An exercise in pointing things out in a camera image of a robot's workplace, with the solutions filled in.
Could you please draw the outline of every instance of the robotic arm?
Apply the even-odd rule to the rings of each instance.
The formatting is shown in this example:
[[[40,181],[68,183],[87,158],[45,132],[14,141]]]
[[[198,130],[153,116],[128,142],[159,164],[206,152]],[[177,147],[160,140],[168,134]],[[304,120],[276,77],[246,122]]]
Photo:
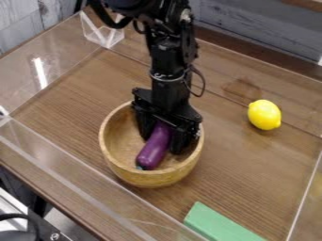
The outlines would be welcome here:
[[[148,139],[156,121],[172,128],[169,152],[179,154],[194,139],[199,138],[202,116],[188,103],[192,73],[204,78],[192,62],[198,57],[199,45],[195,41],[194,16],[188,0],[91,0],[100,20],[112,28],[123,28],[131,22],[144,34],[152,58],[149,76],[152,89],[135,88],[132,107],[136,112],[139,133]],[[124,18],[115,23],[103,5]]]

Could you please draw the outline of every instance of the green sponge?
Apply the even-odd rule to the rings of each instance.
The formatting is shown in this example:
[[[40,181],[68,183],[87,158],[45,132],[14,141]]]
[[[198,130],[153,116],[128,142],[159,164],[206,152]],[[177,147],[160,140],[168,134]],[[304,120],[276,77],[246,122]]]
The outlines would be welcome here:
[[[263,241],[264,239],[196,202],[184,225],[211,241]]]

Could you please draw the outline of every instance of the purple eggplant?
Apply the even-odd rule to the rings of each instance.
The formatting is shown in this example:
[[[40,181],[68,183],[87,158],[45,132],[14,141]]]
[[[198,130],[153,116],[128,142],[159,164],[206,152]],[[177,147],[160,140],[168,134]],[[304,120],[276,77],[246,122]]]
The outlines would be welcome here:
[[[168,149],[171,133],[171,127],[157,121],[151,137],[136,157],[137,169],[152,170],[156,168]]]

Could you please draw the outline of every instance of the lemon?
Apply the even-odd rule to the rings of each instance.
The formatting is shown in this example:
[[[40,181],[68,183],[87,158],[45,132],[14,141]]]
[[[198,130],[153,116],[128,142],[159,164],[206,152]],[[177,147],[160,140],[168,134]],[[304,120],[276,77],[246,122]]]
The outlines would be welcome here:
[[[247,117],[252,125],[264,130],[272,130],[282,124],[282,112],[275,103],[259,100],[248,105]]]

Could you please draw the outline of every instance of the gray wall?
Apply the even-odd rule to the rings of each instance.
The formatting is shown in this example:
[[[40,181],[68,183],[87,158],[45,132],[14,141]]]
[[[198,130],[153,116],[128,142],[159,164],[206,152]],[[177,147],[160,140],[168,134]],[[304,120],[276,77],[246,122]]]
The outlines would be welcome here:
[[[192,2],[199,25],[311,61],[322,57],[322,12],[279,0]]]
[[[76,0],[0,0],[0,55],[73,14]],[[310,61],[322,57],[322,12],[280,0],[190,0],[198,25]]]
[[[0,55],[75,12],[76,0],[0,0]]]

